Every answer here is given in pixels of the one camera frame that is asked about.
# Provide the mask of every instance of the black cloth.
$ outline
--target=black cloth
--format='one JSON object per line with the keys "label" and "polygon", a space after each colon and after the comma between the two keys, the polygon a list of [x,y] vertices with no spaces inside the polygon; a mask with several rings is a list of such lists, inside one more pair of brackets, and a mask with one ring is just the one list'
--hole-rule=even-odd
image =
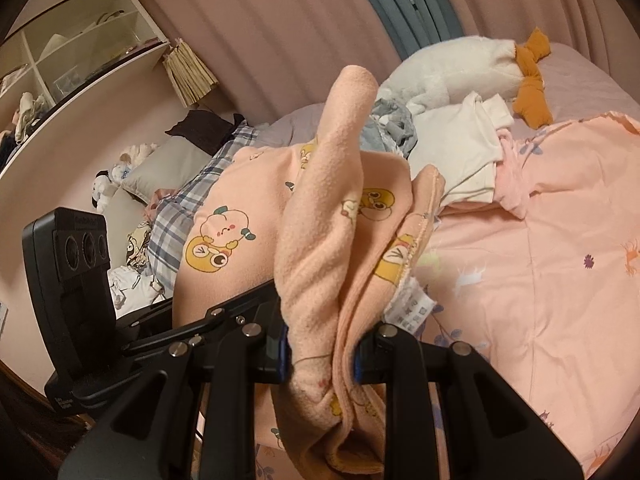
{"label": "black cloth", "polygon": [[[244,120],[239,114],[234,115],[234,121]],[[222,145],[227,142],[236,124],[225,121],[222,117],[208,110],[189,110],[189,113],[167,133],[171,136],[181,136],[199,147],[203,152],[214,156]]]}
{"label": "black cloth", "polygon": [[14,133],[4,136],[2,140],[0,140],[0,171],[4,170],[4,167],[9,162],[9,156],[13,153],[17,145]]}

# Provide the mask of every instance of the pink curtain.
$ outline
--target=pink curtain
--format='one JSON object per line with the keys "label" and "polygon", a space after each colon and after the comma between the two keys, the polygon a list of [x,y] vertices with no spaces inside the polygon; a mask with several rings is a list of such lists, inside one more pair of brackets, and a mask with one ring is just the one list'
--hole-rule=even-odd
{"label": "pink curtain", "polygon": [[640,102],[640,38],[615,0],[451,0],[465,34],[525,41],[540,27]]}
{"label": "pink curtain", "polygon": [[368,0],[140,0],[182,37],[252,123],[322,102],[347,64],[382,82],[400,63]]}

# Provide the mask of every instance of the hair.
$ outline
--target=hair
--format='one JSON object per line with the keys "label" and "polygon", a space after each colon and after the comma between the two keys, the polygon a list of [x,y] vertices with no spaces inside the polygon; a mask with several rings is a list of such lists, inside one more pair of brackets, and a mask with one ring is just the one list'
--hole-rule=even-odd
{"label": "hair", "polygon": [[87,431],[79,417],[54,412],[44,396],[2,361],[0,404],[31,448],[55,470]]}

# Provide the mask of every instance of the plaid shirt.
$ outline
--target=plaid shirt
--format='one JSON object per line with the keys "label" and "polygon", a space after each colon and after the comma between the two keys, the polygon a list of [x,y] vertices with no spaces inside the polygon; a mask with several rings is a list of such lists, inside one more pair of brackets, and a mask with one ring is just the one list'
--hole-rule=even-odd
{"label": "plaid shirt", "polygon": [[156,220],[151,229],[151,240],[146,250],[152,272],[170,296],[174,291],[182,248],[193,227],[193,216],[202,206],[209,189],[220,174],[231,164],[240,148],[255,142],[258,130],[243,121],[199,174],[185,184],[175,196],[160,201]]}

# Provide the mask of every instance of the stuffed toy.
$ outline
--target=stuffed toy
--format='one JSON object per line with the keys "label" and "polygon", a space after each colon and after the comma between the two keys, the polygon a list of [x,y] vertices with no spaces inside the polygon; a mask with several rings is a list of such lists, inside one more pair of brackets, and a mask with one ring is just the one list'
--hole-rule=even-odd
{"label": "stuffed toy", "polygon": [[122,181],[129,175],[133,168],[127,162],[120,162],[116,164],[109,172],[109,178],[116,185],[120,186]]}
{"label": "stuffed toy", "polygon": [[129,164],[131,169],[138,167],[143,160],[151,155],[158,145],[153,144],[140,144],[139,146],[128,146],[126,150],[120,155],[120,161],[124,164]]}
{"label": "stuffed toy", "polygon": [[99,171],[96,174],[91,202],[98,213],[102,214],[117,189],[118,186],[111,182],[108,171]]}
{"label": "stuffed toy", "polygon": [[479,36],[443,41],[405,59],[380,85],[376,99],[403,104],[415,117],[460,104],[472,91],[483,100],[500,94],[516,98],[513,111],[537,129],[553,121],[537,66],[550,53],[548,37],[538,28],[523,45]]}

